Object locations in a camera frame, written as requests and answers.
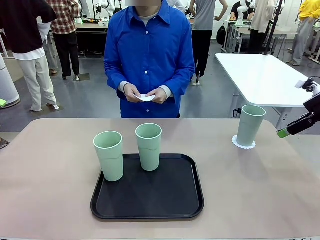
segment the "person in yellow shirt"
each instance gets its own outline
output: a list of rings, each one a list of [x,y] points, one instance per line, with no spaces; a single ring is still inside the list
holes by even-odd
[[[287,62],[293,66],[300,66],[302,62],[308,38],[316,20],[320,17],[320,0],[305,0],[299,13],[301,22],[294,38],[292,57]]]

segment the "tray rim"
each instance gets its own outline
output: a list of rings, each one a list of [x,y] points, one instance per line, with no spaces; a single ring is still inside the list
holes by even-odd
[[[137,157],[139,157],[138,153],[124,153],[123,154],[123,158],[125,159],[137,159]],[[196,188],[196,193],[198,196],[198,201],[199,201],[199,207],[198,209],[192,213],[189,214],[187,216],[170,216],[170,217],[153,217],[153,216],[149,216],[149,217],[141,217],[141,216],[137,216],[137,217],[132,217],[132,216],[122,216],[122,217],[104,217],[103,215],[99,214],[96,208],[97,205],[97,201],[96,199],[98,199],[99,195],[100,195],[100,191],[97,191],[98,188],[101,188],[102,183],[104,182],[104,173],[102,172],[102,170],[100,171],[97,183],[95,185],[93,194],[92,194],[92,198],[90,201],[90,209],[92,211],[92,214],[97,217],[98,219],[101,220],[178,220],[178,219],[193,219],[195,217],[197,217],[202,210],[204,209],[205,206],[205,199],[204,199],[204,195],[203,195],[203,191],[202,191],[202,187],[201,187],[201,183],[200,183],[200,178],[199,178],[199,173],[198,173],[198,167],[196,162],[189,157],[188,155],[185,154],[181,154],[181,153],[160,153],[160,159],[161,158],[171,158],[171,159],[181,159],[184,158],[185,160],[187,160],[188,162],[190,162],[191,166],[192,166],[192,171],[193,171],[193,175],[194,175],[194,184],[195,184],[195,188]]]

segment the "plaid shirt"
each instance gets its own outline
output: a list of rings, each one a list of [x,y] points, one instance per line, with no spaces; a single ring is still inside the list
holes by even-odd
[[[57,19],[52,22],[52,32],[54,34],[64,35],[76,31],[74,18],[80,14],[77,0],[46,0],[53,8]]]

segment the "blue shirt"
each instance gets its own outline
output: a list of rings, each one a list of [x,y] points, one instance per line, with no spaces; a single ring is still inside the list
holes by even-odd
[[[116,13],[108,27],[104,68],[107,84],[120,98],[122,118],[176,118],[195,72],[189,21],[166,0],[146,26],[133,6]],[[165,85],[174,97],[164,104],[128,102],[118,90],[122,81],[135,85],[141,94]]]

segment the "person in blue shirt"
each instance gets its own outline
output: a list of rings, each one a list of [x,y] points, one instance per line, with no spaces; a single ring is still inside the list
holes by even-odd
[[[189,21],[167,0],[157,1],[159,6],[147,6],[148,0],[135,0],[141,4],[109,22],[104,68],[122,118],[178,118],[181,96],[195,73]],[[155,97],[142,102],[135,97],[141,94]]]

